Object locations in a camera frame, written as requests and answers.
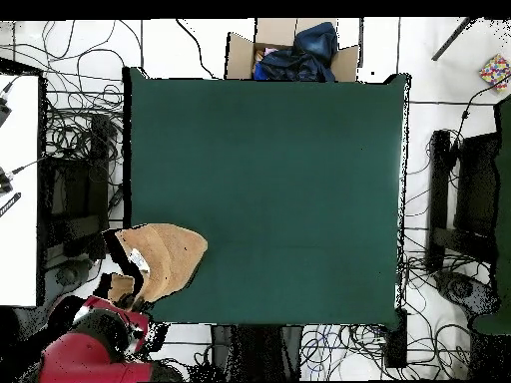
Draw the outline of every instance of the green table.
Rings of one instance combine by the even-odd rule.
[[[125,225],[171,222],[209,242],[193,283],[158,301],[155,319],[395,326],[405,75],[124,75]]]

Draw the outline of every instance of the black cable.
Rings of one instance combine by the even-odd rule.
[[[491,90],[492,88],[496,87],[497,85],[499,84],[502,84],[504,81],[507,81],[509,78],[511,78],[511,74],[502,78],[501,80],[497,81],[496,83],[494,83],[493,85],[490,85],[489,87],[485,88],[484,90],[481,90],[481,91],[478,91],[477,93],[475,93],[472,98],[469,100],[468,104],[467,104],[467,107],[465,108],[465,111],[463,112],[463,114],[461,115],[461,123],[459,125],[459,129],[458,129],[458,137],[456,138],[456,140],[454,141],[454,144],[458,144],[458,140],[459,140],[459,136],[461,135],[461,130],[463,129],[463,123],[465,122],[465,120],[468,118],[468,109],[470,108],[470,106],[472,105],[472,102],[474,101],[474,99],[485,93],[486,91],[489,91]]]
[[[140,46],[140,40],[138,39],[136,34],[133,32],[133,30],[131,30],[131,28],[125,22],[122,22],[122,23],[123,23],[123,25],[125,25],[127,28],[130,29],[130,31],[133,33],[133,35],[137,39],[137,43]],[[63,147],[64,147],[64,149],[68,149],[68,152],[67,152],[68,154],[66,157],[66,159],[68,159],[68,160],[85,160],[85,161],[89,160],[89,158],[88,158],[89,144],[90,144],[93,134],[90,131],[89,122],[86,122],[86,126],[84,126],[78,120],[79,119],[80,120],[83,120],[83,119],[88,120],[93,115],[89,113],[89,111],[91,111],[91,108],[87,107],[86,104],[82,101],[82,99],[85,99],[85,101],[91,102],[91,104],[93,105],[92,110],[98,110],[98,112],[100,112],[100,113],[101,112],[113,112],[116,110],[119,110],[120,112],[122,111],[122,109],[121,109],[122,98],[121,97],[119,98],[118,101],[111,101],[111,100],[108,100],[105,98],[106,94],[121,95],[121,93],[119,92],[119,89],[117,87],[107,85],[105,87],[103,93],[99,93],[95,96],[85,94],[83,92],[83,86],[82,86],[82,80],[81,80],[82,76],[80,74],[80,60],[85,55],[91,54],[93,52],[111,52],[111,53],[115,54],[121,60],[121,63],[124,65],[124,61],[116,52],[114,52],[112,50],[108,50],[108,49],[99,49],[98,48],[99,46],[102,46],[103,44],[105,44],[106,42],[108,42],[110,40],[110,38],[112,37],[112,34],[115,30],[115,24],[116,24],[116,22],[114,22],[114,24],[112,26],[112,30],[110,31],[110,34],[106,40],[93,46],[92,48],[87,49],[86,51],[84,51],[78,55],[66,57],[66,54],[64,54],[61,56],[56,56],[55,54],[51,54],[45,50],[45,52],[47,53],[48,70],[51,69],[50,62],[55,62],[58,60],[69,60],[69,59],[73,59],[73,58],[78,59],[77,60],[77,74],[75,74],[78,76],[78,85],[69,81],[68,78],[63,77],[64,74],[62,74],[62,73],[60,73],[60,74],[57,73],[56,75],[65,88],[67,86],[67,83],[69,83],[72,86],[74,86],[75,88],[77,88],[77,90],[78,90],[77,92],[79,93],[79,96],[78,96],[78,98],[77,98],[77,96],[73,96],[73,95],[68,96],[68,103],[72,109],[71,111],[62,111],[62,110],[57,109],[54,105],[51,105],[50,113],[49,113],[50,119],[49,119],[49,123],[48,123],[48,130],[49,130],[48,132],[51,134],[51,141],[48,142],[49,147],[53,147],[56,150],[62,150]],[[44,43],[45,47],[47,46],[47,37],[51,33],[51,31],[53,30],[53,28],[55,26],[53,24],[51,26],[51,28],[48,30],[48,32],[46,32],[46,28],[48,27],[48,25],[49,25],[49,23],[47,23],[45,25],[45,28],[43,29],[43,33],[42,33],[43,43]],[[71,102],[70,102],[71,99],[78,101],[78,103],[79,103],[78,108],[71,104]],[[114,125],[114,127],[118,130],[118,132],[120,133],[122,131],[122,122],[119,120],[119,122],[116,123],[117,119],[118,118],[113,117],[111,122]],[[117,184],[114,184],[112,181],[112,174],[114,173],[116,164],[118,162],[119,153],[118,153],[117,145],[119,143],[117,143],[115,140],[112,140],[112,139],[108,140],[107,143],[108,143],[107,147],[108,147],[108,151],[109,151],[109,163],[114,164],[114,168],[112,169],[112,172],[109,173],[109,175],[108,175],[108,183],[111,186],[116,186]]]
[[[58,155],[60,153],[63,153],[66,149],[62,149],[60,151],[56,151],[56,152],[53,152],[53,153],[50,153],[50,154],[47,154],[44,158],[41,158],[41,159],[38,159],[34,162],[31,162],[29,163],[28,165],[25,165],[25,166],[21,166],[20,168],[17,168],[15,169],[14,171],[11,172],[12,175],[18,175],[21,171],[24,171],[25,169],[27,169],[29,166],[32,166],[32,165],[35,165],[36,163],[39,163],[45,159],[48,159],[48,158],[51,158],[55,155]]]
[[[16,22],[12,23],[12,61],[16,62]]]
[[[424,168],[420,169],[419,171],[415,171],[415,172],[407,172],[406,173],[406,176],[409,177],[409,176],[412,176],[412,175],[418,175],[418,174],[421,174],[422,172],[424,172],[428,167],[429,165],[431,164],[431,155],[430,155],[430,149],[431,149],[431,139],[429,139],[429,141],[427,142],[424,150],[425,150],[425,153],[428,157],[428,161],[426,163],[426,165],[424,166]]]
[[[444,367],[444,364],[443,364],[443,361],[442,359],[440,358],[440,354],[439,354],[439,351],[438,351],[438,336],[440,335],[440,332],[444,329],[446,329],[447,327],[456,327],[460,330],[462,330],[463,332],[465,332],[467,335],[470,336],[470,332],[465,329],[463,326],[460,326],[459,324],[454,324],[454,323],[449,323],[449,324],[444,324],[443,326],[441,326],[435,333],[435,337],[434,337],[434,343],[433,343],[433,347],[434,347],[434,351],[435,351],[435,355],[438,357],[438,363],[440,364],[440,367],[442,368],[442,370],[444,371],[444,373],[447,375],[447,377],[449,379],[455,379],[455,377],[451,376],[449,374],[449,372],[447,372],[447,370],[445,370],[445,367]]]
[[[0,45],[0,50],[12,51],[12,49],[10,49],[8,46],[11,46],[11,44]],[[21,53],[21,52],[16,52],[16,54],[19,54],[19,55],[21,55],[23,57],[27,57],[27,58],[33,60],[34,62],[37,62],[39,65],[43,66],[43,68],[46,68],[46,69],[43,69],[43,72],[45,74],[66,75],[66,76],[70,76],[70,77],[80,77],[80,78],[86,78],[86,79],[92,79],[92,80],[98,80],[98,81],[123,82],[122,79],[96,77],[96,76],[92,76],[92,75],[77,75],[77,74],[72,74],[72,73],[69,73],[69,72],[55,71],[53,69],[48,68],[48,65],[45,65],[43,62],[41,62],[40,60],[36,59],[33,56],[30,56],[30,55],[28,55],[26,53]]]
[[[185,32],[186,32],[186,33],[187,33],[187,34],[188,34],[188,35],[189,35],[189,36],[190,36],[190,37],[191,37],[191,38],[192,38],[192,39],[196,42],[196,44],[197,44],[197,48],[199,49],[199,61],[201,62],[201,66],[202,66],[202,68],[203,68],[206,72],[208,72],[208,73],[210,74],[210,76],[212,77],[212,79],[219,79],[219,78],[217,78],[216,76],[214,76],[214,75],[210,72],[210,70],[208,70],[208,69],[206,68],[206,66],[204,66],[204,63],[203,63],[203,53],[202,53],[202,51],[201,51],[201,45],[199,44],[199,41],[197,41],[197,38],[196,38],[196,37],[194,37],[194,35],[193,35],[193,34],[192,34],[192,33],[191,33],[191,32],[190,32],[190,31],[189,31],[189,30],[188,30],[188,29],[187,29],[187,28],[186,28],[186,27],[185,27],[185,26],[184,26],[184,25],[180,22],[180,20],[179,20],[179,19],[176,19],[176,22],[177,22],[177,23],[178,23],[178,25],[179,25],[181,28],[183,28],[183,30],[184,30],[184,31],[185,31]]]
[[[21,78],[23,75],[18,75],[16,76],[9,84],[7,84],[2,91],[0,91],[0,96],[2,94],[7,94],[9,92],[9,90],[11,89],[12,85],[19,79]]]
[[[71,23],[71,33],[69,34],[68,45],[67,45],[67,47],[66,47],[65,52],[62,54],[62,56],[53,56],[55,59],[62,59],[64,56],[66,56],[66,55],[68,54],[68,52],[69,52],[69,48],[71,47],[71,40],[73,39],[73,33],[74,33],[74,31],[75,31],[75,23],[76,23],[76,21],[73,21],[73,22]],[[55,26],[55,24],[56,24],[56,21],[53,21],[53,25],[52,25],[52,27],[50,28],[50,30],[48,31],[48,34],[49,34],[49,33],[50,33],[50,31],[53,29],[53,27]]]
[[[405,217],[417,217],[418,215],[423,215],[429,210],[429,206],[422,212],[419,212],[417,214],[405,214]]]
[[[425,193],[428,193],[430,190],[431,190],[431,189],[430,189],[430,188],[428,188],[426,191],[423,191],[423,192],[419,193],[418,195],[413,196],[411,199],[407,200],[407,201],[404,203],[404,205],[407,205],[409,202],[413,201],[414,199],[419,198],[420,196],[424,195]]]
[[[140,20],[140,67],[144,69],[144,19]]]

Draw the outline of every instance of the white tiled floor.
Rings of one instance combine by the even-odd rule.
[[[358,70],[360,82],[381,83],[396,72],[409,73],[412,76],[409,109],[409,160],[408,171],[418,171],[427,164],[426,145],[435,130],[457,130],[461,113],[469,99],[477,91],[487,87],[478,75],[479,69],[496,53],[511,58],[510,37],[506,24],[491,24],[488,21],[478,21],[468,31],[463,32],[444,55],[437,61],[431,61],[432,55],[449,37],[462,18],[364,18],[363,32],[363,66]],[[126,21],[137,36],[141,34],[141,21]],[[183,20],[183,24],[197,37],[201,44],[204,65],[218,78],[222,78],[225,69],[226,39],[229,31],[236,32],[248,39],[254,36],[254,19],[226,20]],[[122,91],[121,68],[140,66],[141,55],[137,39],[122,22],[117,21],[112,32],[114,21],[78,21],[75,24],[73,42],[67,56],[83,53],[108,39],[99,48],[103,52],[84,55],[80,60],[71,58],[52,63],[55,70],[66,73],[76,73],[77,64],[83,75],[109,78],[112,81],[102,81],[83,78],[84,91],[103,91],[111,84]],[[44,22],[21,22],[16,25],[16,60],[22,63],[40,66],[37,61],[47,63],[45,55],[23,44],[43,48],[41,32]],[[71,32],[72,22],[57,22],[47,37],[47,48],[55,56],[61,56],[66,51],[67,40]],[[358,42],[359,21],[356,18],[339,19],[338,39],[340,47],[347,47]],[[0,57],[12,58],[12,42],[9,29],[0,26]],[[195,42],[180,28],[175,20],[151,20],[143,22],[143,51],[144,69],[153,78],[209,78],[208,73],[199,63],[199,51]],[[106,51],[112,49],[118,55]],[[66,76],[73,84],[79,85],[74,76]],[[54,73],[48,74],[49,89],[73,90],[69,83],[63,84]],[[495,104],[509,94],[509,90],[497,94],[489,91],[478,97],[476,104]],[[50,94],[52,100],[57,96]],[[59,94],[58,106],[68,107],[66,96]],[[461,103],[427,104],[427,103]],[[470,116],[465,122],[462,134],[465,137],[492,132],[495,130],[493,110],[489,106],[473,106]],[[406,198],[410,199],[428,188],[428,171],[420,175],[412,175],[407,179]],[[122,180],[122,167],[116,169],[114,181]],[[406,214],[421,213],[427,207],[427,194],[413,199],[407,205]],[[123,217],[121,203],[112,213],[111,218]],[[425,227],[426,213],[419,216],[407,217],[406,227]],[[121,223],[112,221],[112,226],[119,227]],[[406,235],[419,244],[423,244],[425,231],[407,230]],[[407,250],[420,250],[410,240],[406,241]],[[102,271],[115,271],[117,266],[110,259],[103,262]],[[98,267],[91,270],[91,275],[98,272]],[[77,293],[87,296],[92,292],[96,281],[82,286]],[[409,341],[429,337],[429,329],[425,320],[416,313],[413,307],[421,311],[431,322],[433,330],[445,323],[466,324],[461,310],[443,300],[438,293],[427,284],[422,284],[418,290],[408,289],[406,299]],[[439,340],[447,348],[455,346],[468,348],[468,340],[458,329],[446,329]],[[167,342],[195,342],[205,344],[211,342],[209,326],[206,325],[173,325],[169,331]],[[153,358],[173,356],[188,364],[194,363],[194,353],[204,351],[204,345],[177,345],[169,343],[162,351],[154,354]],[[415,342],[409,351],[408,360],[427,360],[432,356],[431,341]],[[351,354],[343,350],[332,353],[330,363],[334,366],[341,362],[332,379],[367,380],[379,379],[380,371],[367,358]],[[413,366],[422,377],[432,378],[436,368]],[[466,368],[459,371],[463,377]],[[411,377],[411,370],[405,370],[405,377]],[[395,371],[390,371],[393,377],[398,377]],[[322,372],[317,368],[310,370],[303,367],[303,379],[315,380],[322,378]]]

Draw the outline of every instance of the floor tile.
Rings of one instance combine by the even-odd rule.
[[[211,343],[211,326],[207,324],[172,323],[165,340],[166,342]]]
[[[358,81],[382,83],[396,73],[399,18],[364,18],[363,66]]]
[[[433,62],[432,56],[457,28],[462,18],[401,18],[399,72],[411,74],[410,99],[468,103],[478,91],[488,87],[479,76],[481,68],[501,53],[511,60],[511,44],[506,24],[478,20],[463,31],[445,53]],[[509,94],[490,90],[474,102],[495,104]]]
[[[103,273],[119,273],[122,274],[121,268],[116,264],[110,254],[103,261],[98,261],[89,271],[89,281],[84,283],[73,294],[81,298],[88,298],[93,294],[94,290],[98,287],[101,275]]]
[[[182,19],[197,38],[204,66],[217,78],[224,77],[228,32],[254,39],[254,19]],[[151,78],[204,78],[195,41],[174,19],[144,21],[144,70]]]
[[[344,49],[358,44],[360,35],[360,18],[338,18],[337,38],[339,48]]]
[[[109,218],[113,219],[121,219],[124,218],[124,200],[122,199],[121,202],[119,202],[118,205],[116,205],[112,210],[109,212]]]

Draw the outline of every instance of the open cardboard box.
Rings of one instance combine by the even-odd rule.
[[[258,18],[255,19],[255,40],[249,41],[230,32],[226,54],[225,79],[252,79],[254,56],[264,48],[288,48],[294,36],[322,22],[331,22],[337,30],[336,18]],[[358,45],[339,50],[331,61],[331,72],[338,82],[355,82]]]

